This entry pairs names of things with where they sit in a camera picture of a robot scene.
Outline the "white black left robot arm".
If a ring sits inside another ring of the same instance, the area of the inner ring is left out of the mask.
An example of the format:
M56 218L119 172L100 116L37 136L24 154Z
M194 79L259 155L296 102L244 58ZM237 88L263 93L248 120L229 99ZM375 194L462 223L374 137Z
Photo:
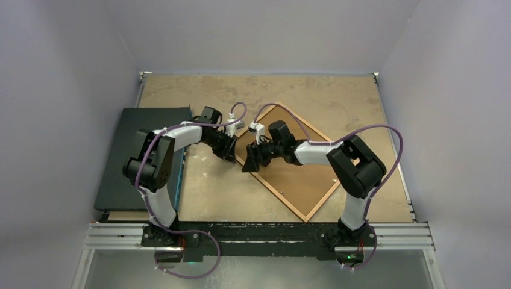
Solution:
M200 115L177 125L136 132L122 174L140 193L149 221L159 226L156 238L164 246L173 246L180 237L180 230L172 225L177 212L164 191L171 176L174 153L192 144L204 143L218 158L235 162L235 132L244 126L244 122L243 117L236 117L233 111L228 116L226 122L221 123L220 111L204 107Z

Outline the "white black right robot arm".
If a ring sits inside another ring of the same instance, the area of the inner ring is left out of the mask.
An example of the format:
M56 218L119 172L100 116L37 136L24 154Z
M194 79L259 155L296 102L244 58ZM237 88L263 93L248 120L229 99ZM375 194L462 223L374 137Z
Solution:
M352 245L368 227L366 215L371 195L383 184L387 168L382 160L357 135L337 142L313 142L297 139L287 124L278 120L268 127L250 123L248 131L255 140L246 147L243 172L258 172L273 159L281 158L295 166L329 165L346 191L343 213L338 221L338 236L342 243Z

